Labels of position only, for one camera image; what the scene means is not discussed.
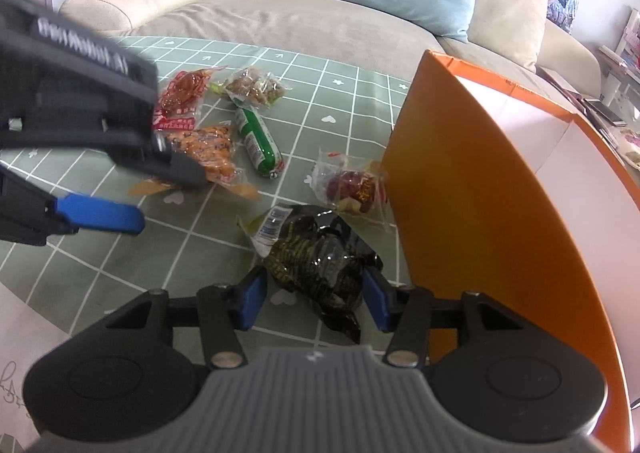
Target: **orange box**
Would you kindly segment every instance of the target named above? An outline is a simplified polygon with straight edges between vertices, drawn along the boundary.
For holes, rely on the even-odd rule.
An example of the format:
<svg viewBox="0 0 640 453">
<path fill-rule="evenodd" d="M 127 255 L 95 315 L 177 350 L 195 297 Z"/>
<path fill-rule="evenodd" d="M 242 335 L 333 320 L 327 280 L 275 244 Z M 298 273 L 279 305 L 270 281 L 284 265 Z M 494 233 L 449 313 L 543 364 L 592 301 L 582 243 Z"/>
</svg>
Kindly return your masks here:
<svg viewBox="0 0 640 453">
<path fill-rule="evenodd" d="M 383 163 L 414 284 L 485 292 L 591 359 L 608 388 L 594 435 L 628 453 L 618 345 L 640 372 L 640 191 L 599 135 L 504 77 L 426 52 Z M 454 346 L 434 333 L 431 357 Z"/>
</svg>

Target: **gray gripper base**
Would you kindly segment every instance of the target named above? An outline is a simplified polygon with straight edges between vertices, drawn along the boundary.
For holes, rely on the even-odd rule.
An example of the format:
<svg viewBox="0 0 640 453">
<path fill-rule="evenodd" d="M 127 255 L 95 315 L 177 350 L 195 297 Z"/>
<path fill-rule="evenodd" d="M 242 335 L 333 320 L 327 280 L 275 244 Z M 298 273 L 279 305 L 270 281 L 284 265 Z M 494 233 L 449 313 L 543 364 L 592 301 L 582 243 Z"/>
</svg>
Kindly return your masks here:
<svg viewBox="0 0 640 453">
<path fill-rule="evenodd" d="M 587 436 L 522 445 L 480 435 L 443 410 L 417 370 L 389 367 L 368 347 L 350 347 L 263 349 L 247 367 L 212 373 L 187 411 L 149 435 L 108 444 L 45 435 L 30 452 L 604 453 L 607 449 Z"/>
</svg>

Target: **plastic snack bag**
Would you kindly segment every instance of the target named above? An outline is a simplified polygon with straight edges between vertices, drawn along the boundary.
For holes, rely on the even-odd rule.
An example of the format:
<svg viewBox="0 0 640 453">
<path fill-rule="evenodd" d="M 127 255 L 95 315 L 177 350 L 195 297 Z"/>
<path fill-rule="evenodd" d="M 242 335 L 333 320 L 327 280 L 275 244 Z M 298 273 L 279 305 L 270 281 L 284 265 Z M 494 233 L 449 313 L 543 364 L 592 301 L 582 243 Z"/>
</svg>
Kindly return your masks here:
<svg viewBox="0 0 640 453">
<path fill-rule="evenodd" d="M 158 97 L 154 108 L 154 130 L 193 130 L 202 115 L 203 96 L 215 70 L 218 69 L 178 72 Z"/>
<path fill-rule="evenodd" d="M 308 297 L 327 327 L 360 343 L 353 311 L 362 302 L 362 270 L 383 264 L 347 222 L 327 208 L 279 204 L 238 223 L 279 287 Z"/>
<path fill-rule="evenodd" d="M 386 223 L 385 172 L 377 160 L 320 152 L 311 188 L 320 202 L 338 212 L 371 214 Z"/>
<path fill-rule="evenodd" d="M 249 184 L 246 175 L 233 161 L 235 150 L 231 139 L 230 123 L 207 126 L 197 130 L 174 132 L 167 135 L 167 143 L 176 152 L 183 152 L 197 160 L 206 170 L 210 182 L 220 184 L 229 191 L 242 197 L 258 200 L 255 186 Z M 155 180 L 136 184 L 129 190 L 130 195 L 150 195 L 159 191 L 174 189 L 171 184 Z"/>
<path fill-rule="evenodd" d="M 255 170 L 263 177 L 279 177 L 285 167 L 282 154 L 254 107 L 238 107 L 236 125 Z"/>
<path fill-rule="evenodd" d="M 271 72 L 262 72 L 254 66 L 235 72 L 224 83 L 210 85 L 209 89 L 216 94 L 226 94 L 237 106 L 249 104 L 256 108 L 272 106 L 287 92 Z"/>
<path fill-rule="evenodd" d="M 617 126 L 609 128 L 609 132 L 615 140 L 616 150 L 622 159 L 640 171 L 640 132 Z"/>
</svg>

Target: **black snack bag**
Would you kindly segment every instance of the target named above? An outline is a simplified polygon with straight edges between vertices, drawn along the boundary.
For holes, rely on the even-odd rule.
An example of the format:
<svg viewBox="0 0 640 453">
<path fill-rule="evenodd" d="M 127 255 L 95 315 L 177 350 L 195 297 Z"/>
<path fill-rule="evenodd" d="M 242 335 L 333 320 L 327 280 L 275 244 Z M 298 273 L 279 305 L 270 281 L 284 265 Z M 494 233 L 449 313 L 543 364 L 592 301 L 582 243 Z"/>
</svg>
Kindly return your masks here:
<svg viewBox="0 0 640 453">
<path fill-rule="evenodd" d="M 353 311 L 362 302 L 362 269 L 382 271 L 382 260 L 330 209 L 278 204 L 247 227 L 276 283 L 308 297 L 322 322 L 360 343 Z"/>
</svg>

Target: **robotic arm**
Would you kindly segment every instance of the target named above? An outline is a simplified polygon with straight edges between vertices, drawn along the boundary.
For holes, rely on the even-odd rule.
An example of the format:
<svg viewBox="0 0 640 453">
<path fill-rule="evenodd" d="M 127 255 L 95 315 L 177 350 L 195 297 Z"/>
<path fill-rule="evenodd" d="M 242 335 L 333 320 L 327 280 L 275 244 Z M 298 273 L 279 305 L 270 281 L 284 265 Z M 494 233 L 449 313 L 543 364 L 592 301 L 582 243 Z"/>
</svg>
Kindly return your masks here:
<svg viewBox="0 0 640 453">
<path fill-rule="evenodd" d="M 0 91 L 0 148 L 95 148 L 187 188 L 207 183 L 197 162 L 152 132 L 156 66 L 34 2 L 0 0 Z M 0 239 L 45 245 L 78 227 L 137 233 L 143 220 L 99 199 L 57 200 L 0 167 Z"/>
<path fill-rule="evenodd" d="M 0 148 L 84 147 L 185 187 L 204 170 L 151 130 L 153 64 L 26 0 L 0 0 Z M 0 239 L 44 245 L 78 205 L 0 167 Z M 580 452 L 606 400 L 585 357 L 480 293 L 441 300 L 364 271 L 379 362 L 364 347 L 266 349 L 248 364 L 268 273 L 192 298 L 141 295 L 37 362 L 23 395 L 39 452 Z M 200 328 L 206 365 L 172 348 Z M 434 328 L 459 348 L 430 365 Z"/>
</svg>

